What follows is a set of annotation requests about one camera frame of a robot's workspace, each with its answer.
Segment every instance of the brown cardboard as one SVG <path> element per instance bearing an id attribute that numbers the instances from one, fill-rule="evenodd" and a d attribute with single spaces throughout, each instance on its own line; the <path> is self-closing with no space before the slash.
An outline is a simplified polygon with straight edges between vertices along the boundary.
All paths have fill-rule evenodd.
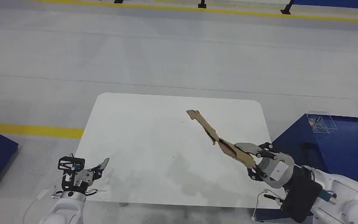
<path id="1" fill-rule="evenodd" d="M 199 124 L 201 124 L 203 129 L 206 131 L 206 134 L 213 141 L 213 144 L 215 144 L 215 142 L 219 143 L 220 148 L 226 155 L 243 163 L 247 168 L 256 167 L 256 163 L 253 160 L 252 156 L 241 151 L 230 142 L 227 142 L 224 139 L 220 138 L 216 133 L 215 129 L 210 126 L 210 124 L 205 120 L 205 118 L 200 114 L 198 110 L 187 110 L 186 112 L 192 120 L 196 119 Z"/>

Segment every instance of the tabletop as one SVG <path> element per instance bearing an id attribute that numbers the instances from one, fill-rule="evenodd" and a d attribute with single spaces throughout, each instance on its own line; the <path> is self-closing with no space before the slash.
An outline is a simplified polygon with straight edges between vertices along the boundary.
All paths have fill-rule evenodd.
<path id="1" fill-rule="evenodd" d="M 109 157 L 105 190 L 88 200 L 247 207 L 270 187 L 251 180 L 240 162 L 214 145 L 187 110 L 199 110 L 225 140 L 271 142 L 261 105 L 251 100 L 137 94 L 101 94 L 88 120 L 76 157 L 93 167 Z M 283 190 L 276 191 L 283 196 Z M 261 199 L 259 208 L 278 208 Z"/>

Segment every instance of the gray floor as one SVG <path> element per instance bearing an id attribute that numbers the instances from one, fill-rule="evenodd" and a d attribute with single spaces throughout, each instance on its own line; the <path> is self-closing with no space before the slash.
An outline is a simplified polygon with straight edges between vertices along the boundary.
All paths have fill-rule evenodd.
<path id="1" fill-rule="evenodd" d="M 309 110 L 358 116 L 358 24 L 0 1 L 0 122 L 84 128 L 103 92 L 250 99 L 271 139 Z M 9 136 L 1 223 L 21 223 L 79 140 Z M 30 209 L 37 221 L 55 202 Z M 251 223 L 247 209 L 87 202 L 85 223 Z"/>

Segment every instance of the clear acrylic box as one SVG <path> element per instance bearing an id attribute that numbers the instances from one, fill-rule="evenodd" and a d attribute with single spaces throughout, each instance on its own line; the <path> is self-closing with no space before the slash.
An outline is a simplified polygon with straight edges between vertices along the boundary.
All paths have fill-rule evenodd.
<path id="1" fill-rule="evenodd" d="M 307 113 L 307 118 L 314 133 L 330 134 L 337 130 L 337 126 L 329 112 L 309 111 Z"/>

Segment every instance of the floor marking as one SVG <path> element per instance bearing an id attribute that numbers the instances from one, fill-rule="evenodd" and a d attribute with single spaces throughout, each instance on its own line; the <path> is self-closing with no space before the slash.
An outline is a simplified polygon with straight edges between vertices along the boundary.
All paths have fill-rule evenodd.
<path id="1" fill-rule="evenodd" d="M 39 125 L 21 125 L 0 123 L 0 134 L 20 134 L 28 136 L 47 136 L 57 138 L 75 138 L 82 137 L 84 129 L 80 128 L 62 128 Z"/>
<path id="2" fill-rule="evenodd" d="M 131 3 L 118 4 L 118 3 L 108 3 L 108 2 L 86 2 L 86 1 L 76 1 L 76 0 L 29 0 L 29 1 L 61 3 L 61 4 L 82 4 L 82 5 L 89 5 L 89 6 L 142 8 L 142 9 L 151 9 L 151 10 L 176 10 L 176 11 L 211 12 L 211 13 L 237 14 L 237 15 L 249 15 L 249 16 L 263 16 L 263 17 L 301 18 L 301 19 L 307 19 L 307 20 L 330 20 L 330 21 L 358 22 L 358 18 L 349 18 L 349 17 L 283 15 L 281 12 L 278 12 L 278 13 L 252 12 L 252 11 L 239 11 L 239 10 L 224 10 L 224 9 L 220 9 L 220 8 L 159 6 L 159 5 L 150 5 L 150 4 L 131 4 Z"/>

